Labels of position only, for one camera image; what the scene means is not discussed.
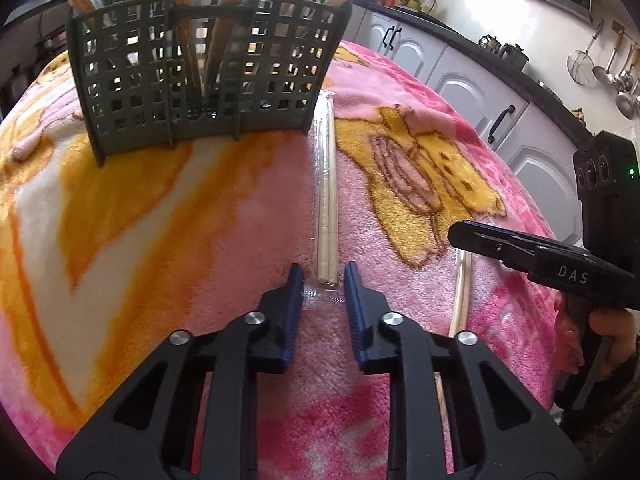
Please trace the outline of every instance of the kitchen cabinet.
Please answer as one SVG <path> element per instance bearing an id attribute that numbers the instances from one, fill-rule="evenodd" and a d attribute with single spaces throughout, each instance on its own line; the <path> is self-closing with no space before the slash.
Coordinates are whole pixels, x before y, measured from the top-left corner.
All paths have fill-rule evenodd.
<path id="1" fill-rule="evenodd" d="M 531 104 L 495 150 L 527 189 L 556 238 L 580 244 L 582 209 L 574 152 L 574 144 Z"/>
<path id="2" fill-rule="evenodd" d="M 427 81 L 447 45 L 417 28 L 398 23 L 386 56 L 421 82 Z"/>
<path id="3" fill-rule="evenodd" d="M 374 52 L 384 54 L 387 47 L 383 45 L 382 40 L 385 39 L 385 35 L 386 39 L 389 40 L 397 26 L 398 22 L 393 18 L 368 10 L 360 23 L 355 43 L 366 46 Z"/>
<path id="4" fill-rule="evenodd" d="M 516 123 L 527 103 L 496 76 L 448 46 L 427 86 L 467 120 L 494 150 Z M 492 126 L 496 125 L 493 139 Z"/>
<path id="5" fill-rule="evenodd" d="M 356 35 L 358 34 L 360 23 L 364 18 L 365 12 L 366 10 L 363 7 L 357 5 L 351 6 L 351 17 L 349 18 L 349 23 L 347 23 L 347 28 L 344 29 L 344 34 L 342 35 L 343 40 L 356 41 Z"/>
<path id="6" fill-rule="evenodd" d="M 427 81 L 447 47 L 426 32 L 371 10 L 360 23 L 355 43 L 387 56 L 421 82 Z"/>

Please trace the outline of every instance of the blue gripper pad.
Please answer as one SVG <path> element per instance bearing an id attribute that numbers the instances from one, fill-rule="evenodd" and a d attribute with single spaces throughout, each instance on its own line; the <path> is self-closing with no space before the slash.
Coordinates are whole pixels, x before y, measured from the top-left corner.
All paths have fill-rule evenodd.
<path id="1" fill-rule="evenodd" d="M 378 364 L 397 352 L 378 331 L 380 317 L 389 312 L 385 295 L 362 286 L 356 263 L 349 262 L 344 269 L 344 299 L 358 368 L 366 374 L 380 373 Z"/>
<path id="2" fill-rule="evenodd" d="M 252 346 L 251 355 L 272 362 L 272 373 L 284 373 L 293 361 L 304 281 L 302 267 L 292 264 L 286 285 L 260 298 L 258 311 L 266 316 L 270 333 Z"/>

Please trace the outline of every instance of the countertop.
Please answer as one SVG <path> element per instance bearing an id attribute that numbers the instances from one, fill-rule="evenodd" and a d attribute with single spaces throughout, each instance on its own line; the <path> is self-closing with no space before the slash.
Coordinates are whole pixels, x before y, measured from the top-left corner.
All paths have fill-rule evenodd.
<path id="1" fill-rule="evenodd" d="M 478 65 L 499 78 L 525 101 L 539 108 L 564 132 L 576 148 L 581 148 L 593 139 L 591 133 L 582 126 L 582 123 L 548 91 L 541 88 L 536 81 L 495 54 L 481 48 L 477 43 L 453 31 L 444 23 L 438 22 L 434 18 L 418 15 L 417 12 L 381 6 L 375 0 L 353 0 L 353 3 L 422 30 L 471 58 Z"/>

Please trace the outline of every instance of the dish rack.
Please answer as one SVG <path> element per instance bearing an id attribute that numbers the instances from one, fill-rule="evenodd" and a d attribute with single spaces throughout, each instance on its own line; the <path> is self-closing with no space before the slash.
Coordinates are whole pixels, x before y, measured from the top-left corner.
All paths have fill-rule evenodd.
<path id="1" fill-rule="evenodd" d="M 67 25 L 71 67 L 99 166 L 108 155 L 196 137 L 274 129 L 306 134 L 351 3 L 245 0 L 176 6 L 173 0 L 105 0 Z M 216 20 L 234 22 L 205 102 L 190 88 L 176 25 L 196 20 L 204 62 Z"/>

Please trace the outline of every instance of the pink blanket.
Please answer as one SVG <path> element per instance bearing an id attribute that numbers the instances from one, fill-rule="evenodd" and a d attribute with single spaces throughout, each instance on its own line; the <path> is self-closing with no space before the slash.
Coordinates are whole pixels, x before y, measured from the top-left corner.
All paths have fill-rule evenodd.
<path id="1" fill-rule="evenodd" d="M 447 333 L 448 227 L 477 219 L 550 236 L 511 171 L 433 91 L 345 43 L 335 93 L 340 266 Z M 177 328 L 218 330 L 310 273 L 312 142 L 295 132 L 199 139 L 96 168 L 68 62 L 2 123 L 0 402 L 53 468 L 81 425 Z M 475 256 L 468 327 L 545 406 L 556 294 Z M 260 378 L 261 478 L 381 479 L 388 382 L 366 378 L 339 304 L 307 305 L 285 376 Z"/>

